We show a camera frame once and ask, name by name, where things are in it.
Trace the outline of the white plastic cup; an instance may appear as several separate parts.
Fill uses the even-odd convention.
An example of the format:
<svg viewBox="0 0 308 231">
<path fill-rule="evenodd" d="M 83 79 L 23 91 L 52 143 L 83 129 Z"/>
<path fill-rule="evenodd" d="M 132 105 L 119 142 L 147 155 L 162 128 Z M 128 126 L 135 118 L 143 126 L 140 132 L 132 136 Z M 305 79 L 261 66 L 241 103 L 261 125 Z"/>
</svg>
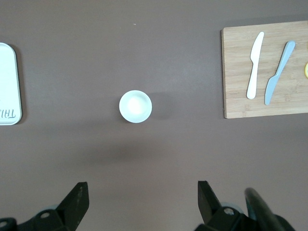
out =
<svg viewBox="0 0 308 231">
<path fill-rule="evenodd" d="M 140 90 L 131 90 L 121 97 L 119 111 L 126 121 L 142 123 L 152 113 L 152 101 L 146 93 Z"/>
</svg>

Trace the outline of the grey plastic knife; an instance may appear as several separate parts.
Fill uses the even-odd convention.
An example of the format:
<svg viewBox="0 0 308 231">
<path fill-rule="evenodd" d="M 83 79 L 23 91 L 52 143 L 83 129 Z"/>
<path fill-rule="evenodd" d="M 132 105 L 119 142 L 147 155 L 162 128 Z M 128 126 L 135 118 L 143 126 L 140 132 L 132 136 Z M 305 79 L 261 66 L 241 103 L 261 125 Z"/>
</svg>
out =
<svg viewBox="0 0 308 231">
<path fill-rule="evenodd" d="M 275 74 L 269 78 L 267 85 L 266 85 L 266 89 L 265 89 L 265 99 L 264 99 L 264 104 L 265 105 L 269 105 L 270 101 L 272 99 L 274 90 L 276 88 L 276 85 L 278 83 L 278 80 L 290 58 L 290 56 L 292 55 L 292 52 L 295 48 L 295 41 L 291 40 L 288 41 L 283 49 L 280 61 L 278 63 L 277 69 Z"/>
</svg>

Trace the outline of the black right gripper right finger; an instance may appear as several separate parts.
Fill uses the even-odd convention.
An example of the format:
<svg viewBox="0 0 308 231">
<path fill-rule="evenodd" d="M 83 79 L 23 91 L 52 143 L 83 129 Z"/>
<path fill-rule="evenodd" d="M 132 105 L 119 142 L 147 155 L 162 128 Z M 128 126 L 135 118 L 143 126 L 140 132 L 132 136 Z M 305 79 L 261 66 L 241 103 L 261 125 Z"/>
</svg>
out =
<svg viewBox="0 0 308 231">
<path fill-rule="evenodd" d="M 244 231 L 247 217 L 235 208 L 222 206 L 207 181 L 198 182 L 198 207 L 203 224 L 194 231 Z"/>
</svg>

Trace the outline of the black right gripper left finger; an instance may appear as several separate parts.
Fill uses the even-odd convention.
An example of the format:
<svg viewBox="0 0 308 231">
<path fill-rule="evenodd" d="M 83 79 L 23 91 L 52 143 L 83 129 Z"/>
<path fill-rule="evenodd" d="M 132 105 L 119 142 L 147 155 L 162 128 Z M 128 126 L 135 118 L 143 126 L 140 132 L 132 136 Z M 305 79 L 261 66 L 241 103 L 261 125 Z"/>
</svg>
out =
<svg viewBox="0 0 308 231">
<path fill-rule="evenodd" d="M 18 231 L 76 231 L 89 208 L 86 182 L 79 182 L 55 209 L 39 212 L 18 225 Z"/>
</svg>

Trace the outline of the white plastic knife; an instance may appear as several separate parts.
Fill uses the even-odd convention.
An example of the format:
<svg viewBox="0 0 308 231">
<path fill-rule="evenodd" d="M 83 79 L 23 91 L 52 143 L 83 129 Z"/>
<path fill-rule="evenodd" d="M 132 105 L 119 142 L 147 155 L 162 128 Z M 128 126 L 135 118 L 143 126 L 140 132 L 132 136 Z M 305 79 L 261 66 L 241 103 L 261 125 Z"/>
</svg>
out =
<svg viewBox="0 0 308 231">
<path fill-rule="evenodd" d="M 261 47 L 263 43 L 265 33 L 261 31 L 256 37 L 254 44 L 250 53 L 250 60 L 252 62 L 252 70 L 250 74 L 250 79 L 248 82 L 246 97 L 248 99 L 254 99 L 257 92 L 257 72 L 258 72 L 258 64 L 260 59 Z"/>
</svg>

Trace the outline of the bamboo cutting board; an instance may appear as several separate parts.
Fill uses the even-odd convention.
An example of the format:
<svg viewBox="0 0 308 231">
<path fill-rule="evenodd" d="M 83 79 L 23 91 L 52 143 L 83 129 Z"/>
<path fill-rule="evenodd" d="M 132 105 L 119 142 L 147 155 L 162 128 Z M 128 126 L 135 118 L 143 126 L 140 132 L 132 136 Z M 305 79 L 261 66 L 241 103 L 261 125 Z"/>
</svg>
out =
<svg viewBox="0 0 308 231">
<path fill-rule="evenodd" d="M 253 69 L 253 44 L 264 32 L 257 70 L 256 96 L 247 98 Z M 221 32 L 225 118 L 244 118 L 308 113 L 308 20 L 226 27 Z M 269 105 L 265 105 L 268 80 L 274 76 L 286 43 L 295 48 L 275 86 Z"/>
</svg>

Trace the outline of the brown table cover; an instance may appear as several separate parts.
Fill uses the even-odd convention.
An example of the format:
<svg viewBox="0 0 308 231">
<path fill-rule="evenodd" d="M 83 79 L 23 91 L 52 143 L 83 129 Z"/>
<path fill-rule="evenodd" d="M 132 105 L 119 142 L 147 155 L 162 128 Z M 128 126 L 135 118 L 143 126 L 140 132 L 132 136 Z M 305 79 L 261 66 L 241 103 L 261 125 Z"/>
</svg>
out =
<svg viewBox="0 0 308 231">
<path fill-rule="evenodd" d="M 23 116 L 0 126 L 0 218 L 19 223 L 78 182 L 77 231 L 193 231 L 197 183 L 246 208 L 256 189 L 308 231 L 308 114 L 225 119 L 221 30 L 308 19 L 308 0 L 0 0 Z M 119 101 L 152 101 L 142 123 Z"/>
</svg>

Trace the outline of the cream tray with bear print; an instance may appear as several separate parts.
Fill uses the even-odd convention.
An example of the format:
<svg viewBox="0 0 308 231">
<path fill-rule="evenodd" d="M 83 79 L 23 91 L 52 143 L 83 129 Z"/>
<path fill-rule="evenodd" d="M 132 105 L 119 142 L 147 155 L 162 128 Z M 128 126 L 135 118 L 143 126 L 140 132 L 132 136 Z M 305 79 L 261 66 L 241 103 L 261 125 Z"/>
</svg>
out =
<svg viewBox="0 0 308 231">
<path fill-rule="evenodd" d="M 0 42 L 0 126 L 15 125 L 21 118 L 16 54 L 11 46 Z"/>
</svg>

